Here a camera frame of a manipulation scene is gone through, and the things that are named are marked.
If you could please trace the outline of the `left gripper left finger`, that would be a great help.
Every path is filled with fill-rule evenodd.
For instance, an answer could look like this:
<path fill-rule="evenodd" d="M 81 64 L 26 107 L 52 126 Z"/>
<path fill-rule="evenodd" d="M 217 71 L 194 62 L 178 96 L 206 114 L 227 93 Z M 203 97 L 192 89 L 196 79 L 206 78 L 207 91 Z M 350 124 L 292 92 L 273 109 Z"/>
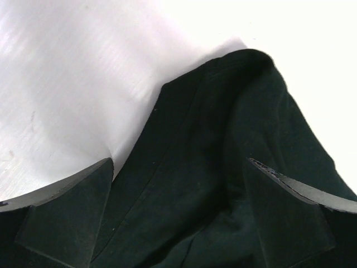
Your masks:
<path fill-rule="evenodd" d="M 114 173 L 110 158 L 1 201 L 1 267 L 89 267 Z"/>

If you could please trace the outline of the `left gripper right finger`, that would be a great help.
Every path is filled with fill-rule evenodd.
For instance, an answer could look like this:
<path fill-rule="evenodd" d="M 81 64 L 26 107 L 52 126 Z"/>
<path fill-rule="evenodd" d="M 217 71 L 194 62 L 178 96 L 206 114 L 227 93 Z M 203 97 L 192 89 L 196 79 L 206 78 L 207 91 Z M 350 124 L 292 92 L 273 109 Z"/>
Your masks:
<path fill-rule="evenodd" d="M 356 267 L 356 202 L 249 158 L 245 186 L 267 267 Z"/>

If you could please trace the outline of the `black daisy print t-shirt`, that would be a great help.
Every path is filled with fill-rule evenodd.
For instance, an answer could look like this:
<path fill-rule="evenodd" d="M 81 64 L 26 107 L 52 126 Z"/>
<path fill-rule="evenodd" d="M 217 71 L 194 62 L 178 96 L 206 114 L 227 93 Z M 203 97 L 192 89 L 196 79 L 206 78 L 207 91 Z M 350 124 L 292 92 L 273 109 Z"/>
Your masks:
<path fill-rule="evenodd" d="M 267 267 L 249 158 L 356 200 L 273 60 L 235 51 L 162 87 L 112 184 L 91 267 Z"/>

